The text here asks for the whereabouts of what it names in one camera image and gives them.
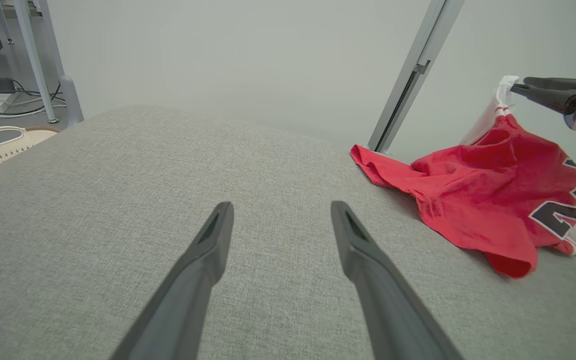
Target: number 2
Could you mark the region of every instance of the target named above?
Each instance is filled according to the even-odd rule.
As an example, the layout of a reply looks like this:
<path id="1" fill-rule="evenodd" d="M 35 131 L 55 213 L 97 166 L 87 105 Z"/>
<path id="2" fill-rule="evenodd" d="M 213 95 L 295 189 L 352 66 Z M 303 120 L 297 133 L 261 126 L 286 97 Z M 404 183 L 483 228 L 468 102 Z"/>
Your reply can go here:
<path id="1" fill-rule="evenodd" d="M 570 195 L 576 199 L 576 187 Z M 576 224 L 576 206 L 546 201 L 531 212 L 530 218 L 563 240 Z"/>

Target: table leg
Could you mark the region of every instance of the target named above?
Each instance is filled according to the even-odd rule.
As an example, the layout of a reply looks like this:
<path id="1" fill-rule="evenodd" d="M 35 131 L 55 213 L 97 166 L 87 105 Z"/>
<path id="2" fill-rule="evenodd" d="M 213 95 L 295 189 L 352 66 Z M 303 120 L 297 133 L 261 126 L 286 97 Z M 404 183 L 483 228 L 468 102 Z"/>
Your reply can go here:
<path id="1" fill-rule="evenodd" d="M 6 38 L 9 44 L 14 44 L 12 41 L 12 36 L 10 36 L 10 30 L 8 28 L 8 22 L 6 21 L 6 16 L 4 16 L 4 10 L 2 9 L 2 0 L 0 0 L 0 23 L 1 27 L 4 28 L 4 33 L 6 33 Z"/>
<path id="2" fill-rule="evenodd" d="M 21 35 L 23 36 L 23 42 L 25 43 L 25 49 L 30 58 L 30 66 L 32 66 L 34 79 L 37 81 L 41 100 L 43 100 L 43 106 L 45 107 L 46 115 L 48 116 L 48 123 L 59 123 L 59 119 L 55 117 L 55 110 L 53 109 L 53 104 L 51 102 L 50 92 L 48 92 L 42 64 L 39 61 L 39 53 L 37 52 L 35 35 L 33 34 L 33 28 L 30 23 L 30 9 L 28 8 L 27 0 L 14 0 L 14 11 L 16 11 L 16 18 L 19 20 Z"/>

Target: floor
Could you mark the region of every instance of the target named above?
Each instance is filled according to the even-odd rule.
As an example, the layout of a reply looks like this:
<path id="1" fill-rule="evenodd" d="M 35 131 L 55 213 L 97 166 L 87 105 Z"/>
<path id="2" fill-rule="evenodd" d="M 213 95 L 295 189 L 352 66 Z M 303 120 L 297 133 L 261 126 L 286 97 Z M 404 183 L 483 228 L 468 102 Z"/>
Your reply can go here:
<path id="1" fill-rule="evenodd" d="M 55 60 L 53 59 L 48 46 L 48 42 L 44 41 L 44 19 L 39 16 L 34 16 L 31 19 L 32 30 L 34 31 L 34 36 L 36 39 L 39 58 L 41 59 L 41 65 L 43 66 L 43 73 L 48 84 L 48 90 L 53 92 L 58 85 L 57 68 L 55 67 Z M 0 50 L 0 77 L 9 77 L 18 80 L 22 84 L 23 88 L 30 91 L 38 91 L 38 86 L 35 81 L 35 76 L 33 75 L 32 68 L 30 66 L 30 60 L 28 59 L 28 53 L 26 52 L 26 47 L 21 35 L 21 30 L 19 28 L 19 23 L 16 18 L 7 19 L 7 24 L 10 29 L 11 36 L 13 38 L 14 44 L 10 45 L 6 41 L 6 36 L 3 32 L 2 26 L 0 24 L 0 38 L 2 39 L 3 48 Z M 27 100 L 38 99 L 34 96 L 26 95 L 25 93 L 20 93 L 18 98 L 14 100 L 16 103 L 20 103 Z M 19 105 L 16 107 L 10 107 L 8 112 L 25 112 L 41 107 L 41 101 L 31 102 L 25 105 Z M 60 130 L 66 128 L 67 125 L 67 109 L 65 107 L 55 107 L 55 115 L 58 119 L 61 119 L 58 123 L 48 124 L 48 117 L 45 113 L 40 112 L 38 114 L 23 116 L 19 118 L 0 118 L 0 126 L 12 125 L 21 128 L 28 128 L 31 126 L 53 126 Z M 6 137 L 16 137 L 18 133 L 14 132 L 0 132 L 0 141 L 5 141 Z"/>

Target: gray upholstered cushion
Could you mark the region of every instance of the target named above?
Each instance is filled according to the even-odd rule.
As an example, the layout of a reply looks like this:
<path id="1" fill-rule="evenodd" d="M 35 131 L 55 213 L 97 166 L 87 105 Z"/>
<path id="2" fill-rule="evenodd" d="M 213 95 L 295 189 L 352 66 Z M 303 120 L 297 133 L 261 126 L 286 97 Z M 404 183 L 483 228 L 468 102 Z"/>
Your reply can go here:
<path id="1" fill-rule="evenodd" d="M 201 359 L 372 358 L 330 201 L 350 204 L 467 359 L 576 359 L 576 258 L 496 274 L 320 139 L 129 107 L 0 166 L 0 359 L 104 359 L 213 207 L 235 207 Z"/>

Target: red jersey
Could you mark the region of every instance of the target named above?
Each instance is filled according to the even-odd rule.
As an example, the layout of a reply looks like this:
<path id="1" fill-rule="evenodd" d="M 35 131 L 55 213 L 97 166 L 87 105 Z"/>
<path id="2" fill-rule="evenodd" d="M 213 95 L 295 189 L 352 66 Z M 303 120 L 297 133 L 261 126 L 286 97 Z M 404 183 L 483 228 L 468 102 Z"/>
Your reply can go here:
<path id="1" fill-rule="evenodd" d="M 352 159 L 382 187 L 416 198 L 422 221 L 492 267 L 522 278 L 537 267 L 537 248 L 565 241 L 576 224 L 576 164 L 560 147 L 522 129 L 512 114 L 471 145 L 426 155 L 410 166 L 355 145 Z"/>

